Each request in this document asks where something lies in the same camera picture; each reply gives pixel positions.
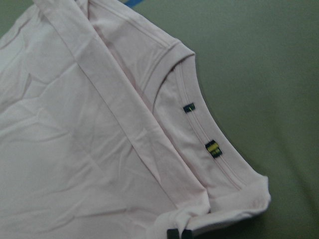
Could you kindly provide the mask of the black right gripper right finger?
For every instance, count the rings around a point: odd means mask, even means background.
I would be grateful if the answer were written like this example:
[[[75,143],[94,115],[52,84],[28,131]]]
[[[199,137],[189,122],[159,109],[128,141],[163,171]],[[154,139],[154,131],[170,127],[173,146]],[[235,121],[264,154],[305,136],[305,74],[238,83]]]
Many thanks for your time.
[[[184,229],[181,234],[181,239],[193,239],[192,230]]]

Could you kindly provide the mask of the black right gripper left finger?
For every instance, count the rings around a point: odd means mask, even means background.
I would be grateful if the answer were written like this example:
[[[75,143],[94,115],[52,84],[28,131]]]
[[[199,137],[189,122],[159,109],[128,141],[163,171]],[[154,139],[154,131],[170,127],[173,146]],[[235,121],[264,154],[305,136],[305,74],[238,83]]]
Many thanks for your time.
[[[179,231],[178,229],[168,229],[166,231],[167,239],[179,239]]]

